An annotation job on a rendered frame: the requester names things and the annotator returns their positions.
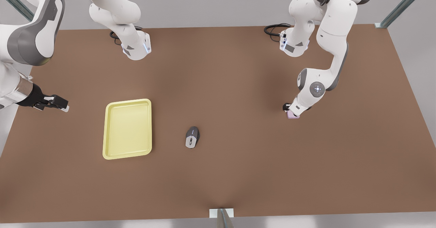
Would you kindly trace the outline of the yellow rectangular tray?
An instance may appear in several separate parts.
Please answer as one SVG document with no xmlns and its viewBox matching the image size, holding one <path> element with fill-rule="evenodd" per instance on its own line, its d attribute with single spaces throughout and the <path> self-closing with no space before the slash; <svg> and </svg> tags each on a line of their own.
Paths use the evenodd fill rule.
<svg viewBox="0 0 436 228">
<path fill-rule="evenodd" d="M 152 150 L 149 99 L 115 101 L 106 106 L 102 156 L 106 160 L 145 156 Z"/>
</svg>

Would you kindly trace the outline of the grey computer mouse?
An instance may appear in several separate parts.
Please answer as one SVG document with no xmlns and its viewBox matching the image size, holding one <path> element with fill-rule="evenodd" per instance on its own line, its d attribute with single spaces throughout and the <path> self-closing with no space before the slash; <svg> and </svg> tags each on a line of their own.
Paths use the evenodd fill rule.
<svg viewBox="0 0 436 228">
<path fill-rule="evenodd" d="M 185 146 L 190 149 L 194 148 L 198 143 L 199 138 L 200 138 L 200 133 L 198 127 L 196 126 L 190 127 L 190 129 L 188 129 L 186 133 Z"/>
</svg>

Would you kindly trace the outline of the silver frame post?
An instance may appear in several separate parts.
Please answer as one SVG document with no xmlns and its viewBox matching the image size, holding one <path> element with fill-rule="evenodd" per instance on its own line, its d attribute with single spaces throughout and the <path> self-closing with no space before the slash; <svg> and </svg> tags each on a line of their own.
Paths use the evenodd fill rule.
<svg viewBox="0 0 436 228">
<path fill-rule="evenodd" d="M 415 0 L 401 0 L 400 3 L 380 22 L 376 29 L 387 29 Z"/>
<path fill-rule="evenodd" d="M 21 0 L 6 0 L 15 10 L 17 10 L 28 21 L 33 20 L 34 13 Z"/>
<path fill-rule="evenodd" d="M 216 228 L 235 228 L 231 220 L 234 217 L 233 208 L 209 209 L 209 217 L 216 218 Z"/>
</svg>

